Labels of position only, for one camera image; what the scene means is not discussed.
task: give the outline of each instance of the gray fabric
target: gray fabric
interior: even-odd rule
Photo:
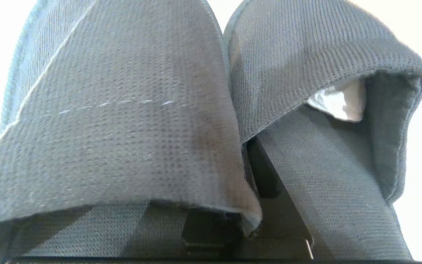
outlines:
[[[248,0],[224,39],[241,142],[255,135],[262,142],[313,232],[314,257],[409,259],[391,205],[404,187],[422,59],[341,0]],[[354,77],[366,78],[362,124],[338,127],[300,108]]]
[[[245,231],[256,228],[261,209],[245,182],[220,31],[209,6],[199,0],[45,4],[29,18],[6,91],[0,260],[6,251],[173,255],[184,222],[173,210],[150,217],[177,226],[167,246],[152,248],[164,236],[149,227],[135,233],[152,239],[142,249],[124,249],[151,199],[241,212]],[[99,203],[84,214],[84,206]],[[89,243],[84,233],[102,221],[129,228],[116,241],[89,250],[79,245]],[[43,231],[31,237],[31,230]]]

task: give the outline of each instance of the gray mesh fabric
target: gray mesh fabric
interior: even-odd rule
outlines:
[[[247,232],[258,226],[220,32],[205,3],[59,0],[32,15],[3,110],[0,258],[7,249],[173,255],[184,214],[143,214],[151,199],[241,212]],[[173,228],[136,232],[144,217]],[[124,233],[97,244],[114,227]],[[133,236],[152,240],[139,247]]]
[[[315,259],[410,259],[391,204],[404,187],[422,59],[346,1],[248,0],[224,39],[241,142],[257,136],[314,236]],[[361,124],[301,107],[365,78]]]

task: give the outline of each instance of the padded fabric cover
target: padded fabric cover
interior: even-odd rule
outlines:
[[[341,0],[248,0],[224,37],[241,142],[258,137],[314,236],[314,258],[410,259],[392,203],[422,59]],[[366,82],[360,124],[303,106],[353,78]]]
[[[174,257],[176,204],[258,226],[221,37],[200,0],[37,3],[5,92],[0,260]]]

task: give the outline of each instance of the knit fabric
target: knit fabric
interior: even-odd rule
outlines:
[[[422,59],[341,0],[248,0],[224,38],[241,142],[260,140],[314,236],[315,259],[410,259],[391,204],[404,187]],[[367,89],[361,124],[301,107],[355,77]]]
[[[160,252],[158,241],[172,235],[153,227],[133,232],[151,199],[240,212],[245,232],[256,228],[261,209],[245,180],[209,6],[199,0],[45,4],[29,18],[21,38],[28,43],[18,48],[23,54],[15,56],[17,72],[6,91],[0,260],[7,249],[32,256]],[[84,214],[97,204],[104,205]],[[176,245],[164,246],[166,256],[181,246],[184,214],[172,214],[149,218],[176,226],[168,230]],[[97,244],[113,227],[125,233]],[[39,232],[30,237],[33,229]],[[125,248],[129,236],[149,232],[151,249],[147,243],[140,252]],[[28,244],[9,245],[12,239]]]

